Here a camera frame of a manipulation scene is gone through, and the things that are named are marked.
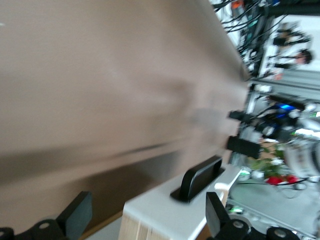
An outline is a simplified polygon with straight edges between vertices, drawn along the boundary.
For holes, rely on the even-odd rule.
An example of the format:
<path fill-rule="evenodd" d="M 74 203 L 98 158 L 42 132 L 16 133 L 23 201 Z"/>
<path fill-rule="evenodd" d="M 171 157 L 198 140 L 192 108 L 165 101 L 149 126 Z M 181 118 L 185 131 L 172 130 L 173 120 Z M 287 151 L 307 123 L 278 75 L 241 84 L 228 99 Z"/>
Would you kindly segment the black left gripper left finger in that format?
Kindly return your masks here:
<path fill-rule="evenodd" d="M 44 219 L 15 234 L 10 227 L 0 229 L 2 240 L 78 240 L 93 216 L 92 193 L 80 192 L 55 219 Z"/>

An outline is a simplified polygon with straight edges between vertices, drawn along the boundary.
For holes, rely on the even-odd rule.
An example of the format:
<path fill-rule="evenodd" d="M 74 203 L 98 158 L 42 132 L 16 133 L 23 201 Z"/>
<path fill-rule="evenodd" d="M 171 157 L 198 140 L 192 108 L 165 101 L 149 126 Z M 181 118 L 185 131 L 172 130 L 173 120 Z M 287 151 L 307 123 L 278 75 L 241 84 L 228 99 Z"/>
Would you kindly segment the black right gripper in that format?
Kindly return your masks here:
<path fill-rule="evenodd" d="M 230 111 L 229 118 L 248 122 L 248 124 L 261 133 L 264 138 L 288 142 L 293 139 L 293 133 L 297 129 L 298 117 L 290 117 L 285 113 L 271 113 L 263 117 L 251 116 L 243 111 Z M 257 143 L 240 139 L 237 136 L 229 136 L 227 149 L 233 152 L 259 159 L 261 146 Z"/>

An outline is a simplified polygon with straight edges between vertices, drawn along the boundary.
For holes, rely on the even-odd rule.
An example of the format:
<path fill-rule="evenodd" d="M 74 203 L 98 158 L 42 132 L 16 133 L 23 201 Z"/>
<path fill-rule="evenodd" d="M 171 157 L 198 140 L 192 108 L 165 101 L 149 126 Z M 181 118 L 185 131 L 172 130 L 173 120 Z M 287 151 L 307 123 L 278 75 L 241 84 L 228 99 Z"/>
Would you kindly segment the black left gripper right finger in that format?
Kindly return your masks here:
<path fill-rule="evenodd" d="M 205 217 L 210 240 L 297 240 L 298 236 L 283 227 L 270 227 L 266 233 L 256 230 L 248 219 L 231 219 L 216 192 L 206 193 Z"/>

